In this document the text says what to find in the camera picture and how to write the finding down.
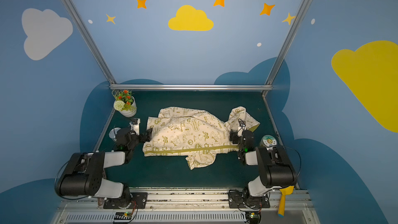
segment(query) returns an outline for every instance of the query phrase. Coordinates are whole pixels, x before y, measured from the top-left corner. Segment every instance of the metal platform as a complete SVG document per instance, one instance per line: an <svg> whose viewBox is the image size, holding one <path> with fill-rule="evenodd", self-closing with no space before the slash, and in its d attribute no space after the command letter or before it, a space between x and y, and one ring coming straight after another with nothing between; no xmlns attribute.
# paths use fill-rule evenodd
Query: metal platform
<svg viewBox="0 0 398 224"><path fill-rule="evenodd" d="M123 210L103 209L93 198L77 201L63 200L52 224L59 223L147 223L147 222L228 222L245 221L244 211L249 208L231 209L228 205L230 189L209 188L130 188L131 192L148 192L145 209L140 209L134 220L115 220ZM261 212L277 212L281 193L271 192L270 208ZM311 198L306 190L295 190L286 196L285 211L303 211L306 223L319 224Z"/></svg>

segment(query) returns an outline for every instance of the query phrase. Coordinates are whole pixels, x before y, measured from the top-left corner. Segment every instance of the white flower pot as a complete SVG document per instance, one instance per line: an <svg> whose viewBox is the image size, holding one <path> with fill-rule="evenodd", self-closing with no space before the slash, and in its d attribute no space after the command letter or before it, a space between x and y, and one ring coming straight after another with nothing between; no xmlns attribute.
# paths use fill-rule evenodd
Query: white flower pot
<svg viewBox="0 0 398 224"><path fill-rule="evenodd" d="M121 114L123 114L123 116L125 117L133 117L136 113L137 113L137 104L135 103L135 98L132 97L134 99L134 102L131 104L132 107L134 107L134 109L126 111L119 111Z"/></svg>

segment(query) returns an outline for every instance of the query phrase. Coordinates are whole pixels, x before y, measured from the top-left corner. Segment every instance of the yellow cloud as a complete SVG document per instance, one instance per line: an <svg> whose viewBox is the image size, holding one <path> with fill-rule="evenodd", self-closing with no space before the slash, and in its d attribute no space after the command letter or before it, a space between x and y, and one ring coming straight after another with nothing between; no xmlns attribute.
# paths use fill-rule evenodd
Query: yellow cloud
<svg viewBox="0 0 398 224"><path fill-rule="evenodd" d="M169 20L169 28L172 30L207 31L211 30L213 25L213 21L207 18L204 11L190 5L180 7L176 17Z"/></svg>
<svg viewBox="0 0 398 224"><path fill-rule="evenodd" d="M340 50L331 65L376 121L398 132L398 45L375 41Z"/></svg>

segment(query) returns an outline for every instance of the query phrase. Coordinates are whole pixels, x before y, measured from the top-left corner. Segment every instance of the potted plant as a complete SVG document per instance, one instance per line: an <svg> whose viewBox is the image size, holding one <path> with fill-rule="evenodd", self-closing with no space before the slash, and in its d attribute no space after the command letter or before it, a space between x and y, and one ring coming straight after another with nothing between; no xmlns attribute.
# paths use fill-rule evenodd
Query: potted plant
<svg viewBox="0 0 398 224"><path fill-rule="evenodd" d="M115 97L113 107L126 117L132 117L137 113L137 104L135 103L134 97L131 95L131 91L123 90L119 93L112 92Z"/></svg>

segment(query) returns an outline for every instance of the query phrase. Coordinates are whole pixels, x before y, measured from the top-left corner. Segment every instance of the yellow handle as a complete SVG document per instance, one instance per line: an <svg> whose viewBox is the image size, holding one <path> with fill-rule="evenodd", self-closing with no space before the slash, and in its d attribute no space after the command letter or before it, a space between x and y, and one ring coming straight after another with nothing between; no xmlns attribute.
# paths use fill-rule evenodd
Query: yellow handle
<svg viewBox="0 0 398 224"><path fill-rule="evenodd" d="M286 196L282 195L281 202L279 203L279 210L278 210L279 217L283 217L285 215L285 199L286 199Z"/></svg>

